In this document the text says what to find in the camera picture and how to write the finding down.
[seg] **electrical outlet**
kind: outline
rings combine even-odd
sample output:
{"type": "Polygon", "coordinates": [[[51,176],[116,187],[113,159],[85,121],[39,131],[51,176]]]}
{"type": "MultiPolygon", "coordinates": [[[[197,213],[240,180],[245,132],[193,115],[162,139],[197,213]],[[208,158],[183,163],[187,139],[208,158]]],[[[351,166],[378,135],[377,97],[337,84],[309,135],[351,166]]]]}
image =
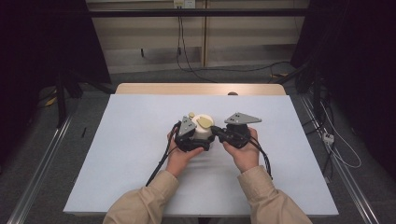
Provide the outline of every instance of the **electrical outlet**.
{"type": "Polygon", "coordinates": [[[174,8],[184,8],[184,0],[174,0],[174,8]]]}
{"type": "Polygon", "coordinates": [[[331,145],[334,142],[334,135],[329,133],[324,133],[322,136],[323,142],[331,145]]]}
{"type": "Polygon", "coordinates": [[[195,8],[195,0],[184,0],[184,8],[195,8]]]}

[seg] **person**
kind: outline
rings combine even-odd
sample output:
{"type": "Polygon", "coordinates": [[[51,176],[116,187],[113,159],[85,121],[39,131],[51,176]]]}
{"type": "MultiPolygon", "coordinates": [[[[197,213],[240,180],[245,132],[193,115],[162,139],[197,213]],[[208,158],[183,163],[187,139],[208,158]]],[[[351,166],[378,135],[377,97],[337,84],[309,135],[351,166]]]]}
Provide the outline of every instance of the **person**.
{"type": "MultiPolygon", "coordinates": [[[[258,139],[257,131],[249,128],[258,139]]],[[[238,181],[250,204],[251,223],[311,223],[300,207],[284,192],[276,189],[271,177],[259,165],[260,152],[253,145],[237,149],[223,142],[241,172],[238,181]]],[[[122,195],[106,213],[104,223],[161,223],[163,208],[175,194],[177,177],[189,161],[204,151],[199,147],[184,152],[171,140],[169,148],[176,148],[169,157],[165,170],[160,171],[147,187],[131,190],[122,195]]]]}

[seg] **forearm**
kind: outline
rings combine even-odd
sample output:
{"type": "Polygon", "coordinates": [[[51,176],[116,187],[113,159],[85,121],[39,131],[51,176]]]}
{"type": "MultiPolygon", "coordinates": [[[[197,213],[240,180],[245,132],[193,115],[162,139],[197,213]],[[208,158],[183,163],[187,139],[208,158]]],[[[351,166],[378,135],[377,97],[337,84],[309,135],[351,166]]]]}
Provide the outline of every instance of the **forearm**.
{"type": "Polygon", "coordinates": [[[108,210],[104,223],[161,223],[164,205],[177,186],[174,176],[159,172],[148,187],[122,195],[108,210]]]}
{"type": "Polygon", "coordinates": [[[288,195],[275,188],[262,166],[244,172],[238,180],[251,207],[252,223],[311,223],[288,195]]]}

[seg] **white tabletop surface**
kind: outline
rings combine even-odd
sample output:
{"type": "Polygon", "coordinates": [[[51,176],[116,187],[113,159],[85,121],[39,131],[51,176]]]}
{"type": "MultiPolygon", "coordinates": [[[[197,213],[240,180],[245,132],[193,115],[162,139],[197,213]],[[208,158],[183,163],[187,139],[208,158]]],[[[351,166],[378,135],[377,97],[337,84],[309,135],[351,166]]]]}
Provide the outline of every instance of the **white tabletop surface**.
{"type": "MultiPolygon", "coordinates": [[[[163,156],[166,135],[189,112],[210,115],[219,127],[235,112],[262,119],[249,126],[258,131],[276,187],[309,216],[338,214],[289,96],[130,94],[110,97],[64,211],[104,214],[123,193],[143,187],[163,156]]],[[[216,139],[178,178],[180,186],[164,215],[248,216],[238,175],[216,139]]]]}

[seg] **black cable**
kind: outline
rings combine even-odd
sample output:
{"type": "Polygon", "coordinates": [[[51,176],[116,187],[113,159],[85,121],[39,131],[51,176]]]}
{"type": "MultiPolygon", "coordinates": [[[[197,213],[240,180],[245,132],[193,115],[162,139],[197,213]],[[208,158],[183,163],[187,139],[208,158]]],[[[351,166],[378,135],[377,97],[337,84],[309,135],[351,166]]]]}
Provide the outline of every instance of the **black cable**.
{"type": "Polygon", "coordinates": [[[176,129],[176,127],[179,125],[179,123],[180,123],[180,121],[174,125],[174,127],[172,128],[172,131],[169,133],[168,145],[166,146],[166,150],[165,150],[165,152],[163,153],[163,158],[160,160],[160,162],[158,162],[158,165],[157,165],[157,167],[155,168],[154,172],[152,172],[150,178],[148,179],[148,182],[147,182],[147,184],[146,184],[146,187],[149,185],[149,183],[151,183],[151,181],[154,179],[154,177],[155,177],[155,175],[158,173],[158,171],[160,171],[161,167],[163,166],[163,163],[165,162],[166,158],[168,158],[170,152],[172,152],[172,151],[175,149],[175,147],[172,148],[172,150],[168,153],[169,146],[171,145],[172,137],[173,137],[173,135],[175,134],[175,129],[176,129]]]}
{"type": "Polygon", "coordinates": [[[183,19],[181,17],[178,18],[178,41],[177,41],[177,65],[180,68],[180,70],[184,71],[184,72],[193,72],[194,75],[200,79],[203,79],[205,81],[209,81],[209,82],[214,82],[214,83],[218,83],[214,80],[208,79],[208,78],[204,78],[204,77],[200,77],[198,76],[195,72],[199,72],[199,71],[225,71],[225,72],[254,72],[254,71],[260,71],[266,68],[270,68],[271,69],[271,79],[272,80],[274,74],[272,72],[272,67],[274,65],[280,64],[280,63],[290,63],[290,62],[277,62],[277,63],[272,63],[270,65],[266,65],[264,67],[259,67],[259,68],[252,68],[252,69],[245,69],[245,70],[239,70],[239,69],[226,69],[226,68],[200,68],[200,69],[192,69],[191,65],[190,65],[190,61],[189,58],[187,56],[187,51],[186,51],[186,44],[184,41],[184,26],[183,26],[183,19]],[[186,58],[187,61],[187,65],[189,66],[189,70],[182,68],[180,65],[180,61],[178,60],[178,55],[179,55],[179,49],[180,49],[180,38],[182,39],[183,42],[183,50],[184,50],[184,56],[186,58]]]}
{"type": "Polygon", "coordinates": [[[205,78],[205,77],[201,77],[198,76],[198,74],[195,73],[195,71],[191,68],[190,62],[189,62],[189,58],[187,57],[187,51],[186,51],[186,43],[184,41],[184,27],[183,27],[183,19],[181,17],[178,17],[178,41],[177,41],[177,65],[178,67],[185,72],[192,72],[196,77],[208,81],[208,82],[212,82],[212,83],[218,83],[217,81],[205,78]],[[187,61],[187,65],[189,66],[190,70],[185,70],[180,66],[180,63],[178,61],[178,49],[180,48],[180,33],[181,33],[181,39],[183,41],[183,49],[184,49],[184,57],[186,58],[187,61]]]}
{"type": "Polygon", "coordinates": [[[177,149],[177,146],[175,146],[174,148],[172,148],[172,149],[169,150],[168,156],[169,156],[175,149],[177,149]]]}
{"type": "Polygon", "coordinates": [[[270,164],[270,161],[269,161],[269,159],[268,159],[267,154],[264,152],[264,150],[262,150],[262,146],[260,145],[259,141],[258,141],[256,138],[254,138],[254,137],[252,137],[252,136],[250,136],[250,138],[252,138],[254,141],[256,141],[257,145],[256,145],[256,143],[254,143],[254,142],[251,141],[250,139],[248,140],[249,143],[252,144],[254,147],[256,147],[256,148],[260,151],[260,153],[262,154],[262,156],[264,157],[265,168],[266,168],[266,170],[267,170],[268,175],[271,176],[271,178],[272,178],[272,175],[271,175],[271,164],[270,164]]]}
{"type": "Polygon", "coordinates": [[[311,119],[311,120],[309,120],[309,121],[307,121],[307,122],[305,122],[305,123],[303,123],[303,124],[301,124],[301,126],[305,126],[305,125],[307,125],[308,123],[310,123],[310,122],[312,122],[312,121],[314,121],[314,120],[316,120],[315,118],[313,118],[313,119],[311,119]]]}
{"type": "Polygon", "coordinates": [[[319,124],[319,126],[316,129],[314,129],[314,130],[312,130],[312,131],[310,131],[308,133],[305,133],[305,135],[309,135],[311,133],[315,133],[317,130],[320,130],[325,122],[326,122],[326,118],[322,119],[322,122],[319,124]]]}
{"type": "MultiPolygon", "coordinates": [[[[325,106],[324,106],[325,109],[328,108],[328,109],[330,110],[330,113],[331,113],[330,119],[331,119],[331,120],[329,120],[329,122],[332,124],[332,125],[331,125],[332,128],[331,128],[330,133],[332,134],[332,136],[334,136],[334,113],[332,112],[332,106],[331,106],[330,103],[329,103],[330,99],[328,99],[328,100],[325,100],[325,99],[323,99],[323,98],[320,98],[320,99],[324,102],[324,104],[325,104],[325,106]]],[[[331,178],[332,178],[332,173],[333,173],[333,171],[332,171],[332,160],[331,160],[331,155],[332,155],[332,153],[334,152],[334,148],[335,148],[335,138],[334,138],[334,142],[332,143],[331,148],[332,148],[332,150],[331,150],[330,152],[327,151],[328,154],[329,154],[329,157],[328,157],[327,160],[330,161],[330,163],[331,163],[331,178]]],[[[326,164],[325,164],[325,166],[324,166],[324,168],[323,168],[322,173],[324,173],[324,172],[326,171],[328,161],[326,161],[326,164]]]]}
{"type": "Polygon", "coordinates": [[[267,83],[270,83],[272,81],[273,77],[274,77],[274,73],[272,71],[272,65],[270,66],[270,72],[271,72],[271,77],[270,77],[270,79],[268,80],[267,83]]]}

